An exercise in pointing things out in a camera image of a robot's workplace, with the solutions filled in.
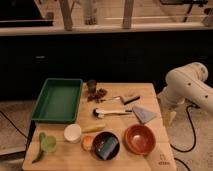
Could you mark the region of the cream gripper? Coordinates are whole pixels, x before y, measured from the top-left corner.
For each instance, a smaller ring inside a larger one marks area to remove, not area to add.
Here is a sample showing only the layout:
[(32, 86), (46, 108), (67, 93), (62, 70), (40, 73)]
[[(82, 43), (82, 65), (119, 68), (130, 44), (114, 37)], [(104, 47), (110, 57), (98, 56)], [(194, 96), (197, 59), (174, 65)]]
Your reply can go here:
[(170, 126), (176, 117), (176, 104), (172, 103), (163, 93), (157, 95), (164, 126)]

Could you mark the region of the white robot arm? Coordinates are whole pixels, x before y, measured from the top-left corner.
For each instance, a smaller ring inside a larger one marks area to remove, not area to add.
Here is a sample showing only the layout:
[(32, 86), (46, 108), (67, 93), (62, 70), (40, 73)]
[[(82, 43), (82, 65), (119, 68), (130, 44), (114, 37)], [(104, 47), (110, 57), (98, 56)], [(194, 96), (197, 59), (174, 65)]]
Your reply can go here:
[(157, 95), (165, 126), (172, 123), (175, 109), (185, 100), (213, 114), (213, 88), (205, 84), (207, 78), (207, 67), (199, 62), (172, 69), (166, 74), (166, 86)]

